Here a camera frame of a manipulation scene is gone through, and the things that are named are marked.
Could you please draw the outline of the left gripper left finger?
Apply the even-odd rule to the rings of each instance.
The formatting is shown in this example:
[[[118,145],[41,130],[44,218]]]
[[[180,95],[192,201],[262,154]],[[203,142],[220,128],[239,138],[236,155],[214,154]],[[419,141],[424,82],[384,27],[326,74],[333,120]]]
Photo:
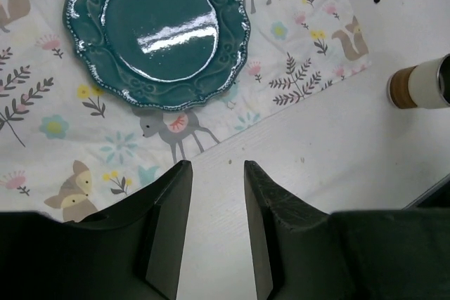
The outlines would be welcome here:
[[[191,203],[193,168],[175,164],[161,177],[86,217],[80,299],[175,299]]]

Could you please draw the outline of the patterned cloth placemat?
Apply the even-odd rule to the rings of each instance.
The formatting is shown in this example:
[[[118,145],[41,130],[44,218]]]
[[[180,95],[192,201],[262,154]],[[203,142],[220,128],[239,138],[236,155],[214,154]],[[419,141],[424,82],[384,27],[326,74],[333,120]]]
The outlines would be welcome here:
[[[1,210],[81,221],[369,63],[349,0],[1,0]]]

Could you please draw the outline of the teal ceramic plate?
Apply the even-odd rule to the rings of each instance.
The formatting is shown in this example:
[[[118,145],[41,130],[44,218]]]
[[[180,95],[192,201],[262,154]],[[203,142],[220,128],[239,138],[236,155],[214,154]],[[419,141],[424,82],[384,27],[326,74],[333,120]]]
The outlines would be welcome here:
[[[137,107],[205,105],[248,59],[243,0],[65,0],[63,24],[91,78]]]

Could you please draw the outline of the white brown metal cup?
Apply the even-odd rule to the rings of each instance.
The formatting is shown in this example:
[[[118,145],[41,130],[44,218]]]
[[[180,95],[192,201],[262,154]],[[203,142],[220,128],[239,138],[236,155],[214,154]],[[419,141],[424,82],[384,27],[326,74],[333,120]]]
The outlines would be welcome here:
[[[449,107],[449,54],[395,72],[387,96],[399,109]]]

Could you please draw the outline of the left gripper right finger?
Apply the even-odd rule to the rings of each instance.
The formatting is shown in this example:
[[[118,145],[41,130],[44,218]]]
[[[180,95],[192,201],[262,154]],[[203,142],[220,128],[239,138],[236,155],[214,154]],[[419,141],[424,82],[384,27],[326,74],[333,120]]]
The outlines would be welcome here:
[[[244,163],[244,190],[258,299],[333,299],[328,217]]]

